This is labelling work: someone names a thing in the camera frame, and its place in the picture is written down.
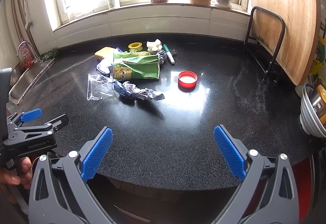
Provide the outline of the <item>person's left hand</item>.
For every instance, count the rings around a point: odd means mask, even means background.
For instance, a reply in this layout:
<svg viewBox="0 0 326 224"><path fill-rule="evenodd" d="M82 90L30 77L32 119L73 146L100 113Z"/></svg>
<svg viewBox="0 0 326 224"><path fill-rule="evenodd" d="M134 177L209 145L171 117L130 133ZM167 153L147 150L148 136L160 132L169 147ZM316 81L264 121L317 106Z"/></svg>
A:
<svg viewBox="0 0 326 224"><path fill-rule="evenodd" d="M19 162L20 170L22 174L17 175L14 172L11 172L5 168L1 168L1 189L5 196L7 197L8 201L11 204L16 205L17 201L14 198L13 194L9 190L9 186L19 186L22 185L24 189L30 190L32 185L32 162L29 157L24 157Z"/></svg>

